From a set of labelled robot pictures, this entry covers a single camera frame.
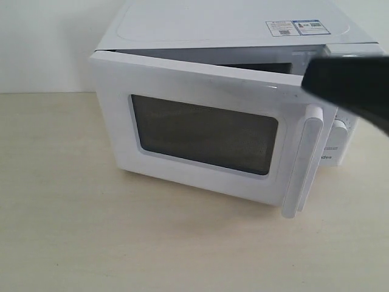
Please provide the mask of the white microwave door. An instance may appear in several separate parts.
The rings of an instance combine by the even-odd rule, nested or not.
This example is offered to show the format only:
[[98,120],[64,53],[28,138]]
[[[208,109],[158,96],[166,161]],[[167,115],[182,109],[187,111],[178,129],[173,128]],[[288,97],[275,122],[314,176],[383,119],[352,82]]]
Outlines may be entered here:
[[313,182],[336,110],[301,89],[307,54],[98,50],[95,90],[124,170],[281,207]]

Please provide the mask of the blue white label sticker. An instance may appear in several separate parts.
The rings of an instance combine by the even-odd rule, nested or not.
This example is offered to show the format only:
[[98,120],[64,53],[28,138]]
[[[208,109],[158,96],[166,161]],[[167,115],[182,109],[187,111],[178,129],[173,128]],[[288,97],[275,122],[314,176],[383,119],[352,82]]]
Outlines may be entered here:
[[266,21],[266,25],[273,37],[331,34],[331,32],[318,19]]

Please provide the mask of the white microwave oven body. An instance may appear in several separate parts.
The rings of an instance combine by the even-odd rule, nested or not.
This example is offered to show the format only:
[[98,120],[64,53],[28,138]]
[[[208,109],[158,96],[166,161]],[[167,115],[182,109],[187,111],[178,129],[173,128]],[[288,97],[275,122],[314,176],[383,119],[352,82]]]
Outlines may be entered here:
[[[330,35],[272,36],[266,21],[318,19]],[[381,54],[331,1],[127,1],[92,54],[205,64],[270,64],[303,75],[318,55]]]

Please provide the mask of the lower white timer knob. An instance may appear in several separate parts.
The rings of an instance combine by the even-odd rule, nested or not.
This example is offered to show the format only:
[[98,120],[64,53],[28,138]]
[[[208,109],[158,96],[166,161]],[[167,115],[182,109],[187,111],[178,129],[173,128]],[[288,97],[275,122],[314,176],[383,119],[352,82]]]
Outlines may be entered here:
[[348,137],[348,129],[345,123],[341,120],[335,119],[331,129],[331,139],[336,144],[342,144]]

